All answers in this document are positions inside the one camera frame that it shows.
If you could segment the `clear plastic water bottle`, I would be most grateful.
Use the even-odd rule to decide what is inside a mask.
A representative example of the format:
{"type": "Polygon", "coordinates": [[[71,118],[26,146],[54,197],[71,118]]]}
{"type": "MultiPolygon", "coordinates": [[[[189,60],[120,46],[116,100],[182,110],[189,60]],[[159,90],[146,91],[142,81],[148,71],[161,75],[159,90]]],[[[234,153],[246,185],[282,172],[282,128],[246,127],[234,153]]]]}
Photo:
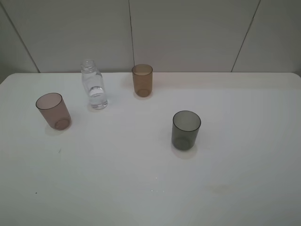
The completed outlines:
{"type": "Polygon", "coordinates": [[[94,60],[85,59],[81,63],[82,84],[89,98],[89,103],[96,110],[104,109],[108,105],[103,76],[94,60]]]}

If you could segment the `grey translucent cup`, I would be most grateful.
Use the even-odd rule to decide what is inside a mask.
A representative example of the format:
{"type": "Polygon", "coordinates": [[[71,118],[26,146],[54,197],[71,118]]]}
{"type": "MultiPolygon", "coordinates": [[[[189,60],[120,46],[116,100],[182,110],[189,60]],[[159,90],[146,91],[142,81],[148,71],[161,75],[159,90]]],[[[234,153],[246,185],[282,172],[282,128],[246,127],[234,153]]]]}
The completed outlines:
{"type": "Polygon", "coordinates": [[[172,145],[181,151],[190,150],[198,135],[201,126],[200,117],[188,110],[177,112],[173,116],[172,145]]]}

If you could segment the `amber translucent cup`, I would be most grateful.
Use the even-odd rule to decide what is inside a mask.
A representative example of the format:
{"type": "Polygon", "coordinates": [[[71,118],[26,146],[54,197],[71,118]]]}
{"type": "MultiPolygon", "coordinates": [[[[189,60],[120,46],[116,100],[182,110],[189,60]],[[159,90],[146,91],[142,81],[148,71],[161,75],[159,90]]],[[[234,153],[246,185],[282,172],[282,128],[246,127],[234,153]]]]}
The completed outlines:
{"type": "Polygon", "coordinates": [[[148,97],[152,92],[153,68],[138,64],[132,68],[134,91],[140,97],[148,97]]]}

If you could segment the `pink translucent cup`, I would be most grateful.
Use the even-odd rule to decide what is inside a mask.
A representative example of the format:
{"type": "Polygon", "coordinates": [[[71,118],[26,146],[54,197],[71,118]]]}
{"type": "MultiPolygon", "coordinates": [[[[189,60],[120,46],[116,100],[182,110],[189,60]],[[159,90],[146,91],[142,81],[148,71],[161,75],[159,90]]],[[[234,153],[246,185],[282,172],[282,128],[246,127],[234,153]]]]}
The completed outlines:
{"type": "Polygon", "coordinates": [[[71,125],[71,116],[61,94],[42,95],[36,101],[36,107],[51,128],[65,130],[71,125]]]}

